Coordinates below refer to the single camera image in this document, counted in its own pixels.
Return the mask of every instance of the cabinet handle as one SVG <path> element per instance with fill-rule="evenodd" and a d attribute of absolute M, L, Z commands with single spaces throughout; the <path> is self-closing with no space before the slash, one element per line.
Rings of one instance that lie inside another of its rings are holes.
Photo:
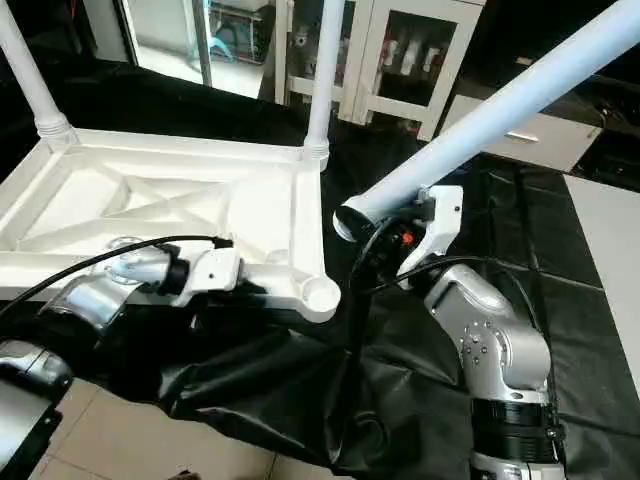
<path fill-rule="evenodd" d="M 512 138 L 513 140 L 519 140 L 523 143 L 538 143 L 540 141 L 538 137 L 518 132 L 509 132 L 505 135 L 505 137 Z"/>

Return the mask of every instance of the black tarp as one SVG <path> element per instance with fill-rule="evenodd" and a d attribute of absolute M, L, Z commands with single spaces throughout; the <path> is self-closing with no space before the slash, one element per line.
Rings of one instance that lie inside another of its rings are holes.
<path fill-rule="evenodd" d="M 128 65 L 67 60 L 44 71 L 76 127 L 285 145 L 304 138 L 305 121 L 294 112 Z M 0 84 L 0 103 L 5 176 L 36 136 L 10 80 Z M 332 212 L 420 145 L 339 123 L 332 136 L 322 175 L 325 256 L 344 287 L 355 251 L 333 233 Z M 450 253 L 503 261 L 548 333 L 568 477 L 640 478 L 638 396 L 562 177 L 479 156 L 446 181 L 465 188 L 462 231 Z M 477 267 L 524 312 L 498 271 Z M 366 318 L 342 305 L 323 325 L 292 312 L 212 303 L 196 312 L 196 333 L 193 310 L 130 308 L 117 338 L 77 365 L 79 373 L 174 418 L 338 474 L 468 477 L 469 397 L 453 345 L 418 298 L 390 289 L 373 299 Z M 18 333 L 42 338 L 47 326 L 30 329 L 24 312 Z"/>

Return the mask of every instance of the electrical cable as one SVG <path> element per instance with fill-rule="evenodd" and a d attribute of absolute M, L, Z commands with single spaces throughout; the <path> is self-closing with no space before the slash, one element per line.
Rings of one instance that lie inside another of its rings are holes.
<path fill-rule="evenodd" d="M 386 230 L 397 220 L 396 216 L 393 217 L 389 217 L 386 220 L 384 220 L 380 225 L 378 225 L 378 227 L 376 228 L 376 230 L 373 232 L 373 234 L 369 237 L 369 240 L 367 240 L 367 243 L 365 243 L 365 245 L 360 249 L 360 251 L 358 252 L 358 256 L 356 257 L 356 260 L 353 262 L 353 266 L 351 267 L 351 273 L 349 274 L 349 282 L 348 282 L 348 288 L 349 291 L 352 290 L 352 282 L 353 279 L 356 276 L 356 273 L 358 272 L 358 270 L 360 270 L 360 268 L 362 267 L 362 265 L 364 264 L 364 261 L 366 260 L 367 256 L 369 255 L 369 253 L 371 252 L 371 249 L 373 247 L 373 245 L 376 243 L 376 241 L 380 238 L 380 236 L 386 232 Z"/>
<path fill-rule="evenodd" d="M 54 275 L 51 275 L 49 278 L 41 281 L 37 285 L 34 285 L 33 287 L 24 291 L 23 293 L 18 295 L 15 299 L 10 301 L 7 305 L 5 305 L 5 307 L 2 310 L 0 310 L 0 320 L 5 315 L 7 315 L 11 310 L 13 310 L 17 305 L 29 300 L 31 297 L 42 292 L 47 287 L 53 285 L 56 282 L 59 282 L 60 280 L 64 279 L 65 277 L 68 277 L 69 275 L 79 272 L 80 270 L 83 270 L 87 267 L 91 267 L 97 263 L 104 262 L 105 260 L 108 260 L 110 258 L 117 257 L 125 253 L 133 252 L 135 250 L 140 250 L 141 248 L 153 247 L 153 246 L 160 245 L 162 243 L 167 243 L 167 242 L 182 242 L 182 241 L 208 241 L 208 242 L 212 242 L 214 245 L 220 242 L 229 242 L 229 240 L 225 240 L 219 237 L 210 237 L 207 235 L 170 235 L 167 237 L 153 238 L 151 240 L 143 240 L 142 242 L 134 243 L 132 245 L 127 245 L 125 247 L 111 250 L 101 255 L 88 258 L 87 260 L 83 260 L 82 262 L 76 263 L 71 267 L 65 268 L 64 270 L 61 270 L 60 272 Z"/>
<path fill-rule="evenodd" d="M 362 292 L 362 295 L 373 295 L 375 293 L 386 290 L 387 288 L 392 287 L 393 285 L 397 285 L 401 281 L 406 280 L 407 278 L 413 277 L 418 273 L 428 272 L 435 268 L 450 265 L 452 263 L 462 263 L 462 262 L 490 262 L 498 266 L 498 268 L 500 269 L 500 272 L 505 274 L 507 278 L 509 278 L 511 283 L 513 283 L 513 285 L 518 290 L 518 294 L 520 295 L 520 297 L 522 298 L 522 301 L 524 302 L 525 308 L 527 309 L 527 314 L 529 316 L 529 320 L 533 328 L 535 328 L 539 332 L 542 332 L 540 324 L 538 322 L 538 316 L 536 315 L 535 308 L 533 308 L 531 299 L 529 298 L 529 295 L 527 295 L 527 292 L 522 286 L 522 283 L 520 283 L 520 281 L 516 278 L 516 276 L 512 272 L 504 268 L 496 259 L 491 257 L 481 257 L 476 255 L 454 255 L 450 257 L 438 258 L 436 260 L 432 260 L 431 262 L 420 265 L 412 270 L 409 270 L 408 272 L 403 273 L 402 275 L 398 275 L 397 277 L 393 278 L 392 280 L 389 280 L 388 282 L 385 282 L 381 285 L 365 290 Z"/>

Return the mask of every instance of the white metal pole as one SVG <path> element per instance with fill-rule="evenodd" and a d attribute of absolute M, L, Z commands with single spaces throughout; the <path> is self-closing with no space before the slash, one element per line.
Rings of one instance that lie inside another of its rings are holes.
<path fill-rule="evenodd" d="M 68 135 L 71 126 L 53 101 L 6 0 L 0 0 L 0 47 L 29 102 L 40 136 Z"/>
<path fill-rule="evenodd" d="M 322 168 L 326 166 L 329 158 L 327 133 L 331 116 L 331 93 L 340 50 L 344 4 L 345 0 L 324 1 L 309 131 L 304 142 L 306 153 L 318 158 Z"/>
<path fill-rule="evenodd" d="M 365 193 L 345 205 L 371 222 L 415 198 L 640 42 L 640 0 L 618 0 Z M 346 240 L 348 228 L 334 217 Z"/>

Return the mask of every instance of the floor tile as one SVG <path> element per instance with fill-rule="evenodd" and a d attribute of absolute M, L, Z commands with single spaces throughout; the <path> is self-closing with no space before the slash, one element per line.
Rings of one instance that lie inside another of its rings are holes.
<path fill-rule="evenodd" d="M 182 470 L 203 480 L 263 480 L 273 454 L 212 428 L 171 420 L 150 405 L 100 390 L 56 457 L 117 480 L 161 480 Z"/>
<path fill-rule="evenodd" d="M 97 475 L 52 458 L 39 480 L 102 480 Z"/>
<path fill-rule="evenodd" d="M 335 478 L 350 477 L 336 477 L 328 468 L 278 455 L 269 480 L 331 480 Z"/>
<path fill-rule="evenodd" d="M 44 472 L 44 469 L 47 468 L 47 464 L 50 460 L 51 457 L 49 455 L 43 455 L 29 476 L 29 480 L 39 480 L 42 478 L 42 473 Z"/>
<path fill-rule="evenodd" d="M 69 435 L 82 413 L 98 392 L 98 387 L 84 380 L 75 379 L 71 388 L 58 405 L 57 410 L 62 414 L 62 422 L 51 437 L 51 444 L 47 449 L 49 455 L 55 455 L 62 441 Z"/>

